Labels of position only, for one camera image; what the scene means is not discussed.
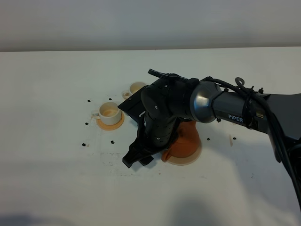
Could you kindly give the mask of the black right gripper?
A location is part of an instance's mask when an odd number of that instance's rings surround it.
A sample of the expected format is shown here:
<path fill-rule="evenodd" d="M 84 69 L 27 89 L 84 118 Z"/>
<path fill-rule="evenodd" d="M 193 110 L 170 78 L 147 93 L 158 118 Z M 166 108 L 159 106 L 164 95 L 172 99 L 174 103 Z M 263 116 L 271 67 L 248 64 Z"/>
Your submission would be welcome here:
<path fill-rule="evenodd" d="M 158 119 L 144 113 L 139 119 L 137 139 L 129 146 L 122 162 L 128 168 L 135 162 L 139 162 L 142 166 L 148 165 L 154 159 L 153 151 L 160 151 L 171 145 L 178 126 L 177 117 Z"/>

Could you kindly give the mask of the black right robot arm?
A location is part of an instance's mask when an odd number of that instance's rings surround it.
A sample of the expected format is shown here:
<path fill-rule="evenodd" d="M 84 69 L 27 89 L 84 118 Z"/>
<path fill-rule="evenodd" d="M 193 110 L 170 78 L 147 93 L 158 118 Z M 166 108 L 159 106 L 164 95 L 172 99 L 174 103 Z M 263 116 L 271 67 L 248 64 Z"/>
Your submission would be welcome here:
<path fill-rule="evenodd" d="M 214 81 L 158 79 L 143 87 L 119 108 L 138 123 L 136 140 L 123 163 L 149 164 L 153 155 L 175 140 L 180 121 L 210 123 L 226 120 L 266 133 L 275 158 L 282 161 L 280 145 L 295 169 L 301 166 L 301 96 L 263 94 Z"/>

